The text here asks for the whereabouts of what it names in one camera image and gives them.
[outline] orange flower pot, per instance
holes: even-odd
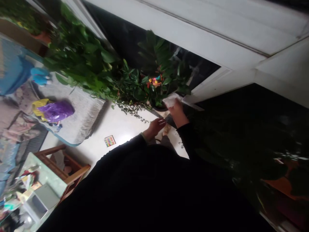
[[[44,42],[46,45],[51,42],[51,38],[46,31],[42,32],[41,34],[39,34],[37,36],[34,36],[34,35],[31,35],[31,36],[33,38],[37,39],[37,40]]]

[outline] purple plastic bag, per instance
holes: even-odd
[[[73,107],[66,101],[49,103],[37,109],[44,112],[44,118],[51,123],[65,119],[74,113]]]

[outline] small colorful card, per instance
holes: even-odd
[[[112,135],[109,136],[109,137],[106,137],[106,138],[104,139],[104,141],[105,141],[107,147],[110,147],[111,145],[116,144],[116,142],[115,142],[115,140],[114,140],[114,137],[113,137]]]

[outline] colorful toy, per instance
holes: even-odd
[[[105,138],[104,141],[105,141],[107,147],[110,147],[111,145],[116,144],[114,137],[112,135]]]
[[[153,85],[160,85],[161,80],[162,80],[161,75],[159,75],[158,77],[150,78],[149,82],[152,83]]]
[[[52,80],[49,77],[49,72],[42,68],[32,68],[30,71],[32,75],[33,82],[37,83],[40,86],[45,86],[51,84]]]

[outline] hand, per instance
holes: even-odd
[[[175,99],[174,106],[168,108],[168,110],[170,111],[177,128],[189,123],[187,116],[183,112],[183,106],[177,98]]]
[[[162,130],[163,127],[165,127],[166,121],[161,118],[157,118],[153,120],[148,129],[143,132],[143,135],[147,141],[150,141],[155,136],[158,135],[159,131]]]
[[[168,110],[170,111],[172,116],[178,115],[183,113],[183,106],[181,102],[177,98],[175,98],[174,106],[168,108]]]

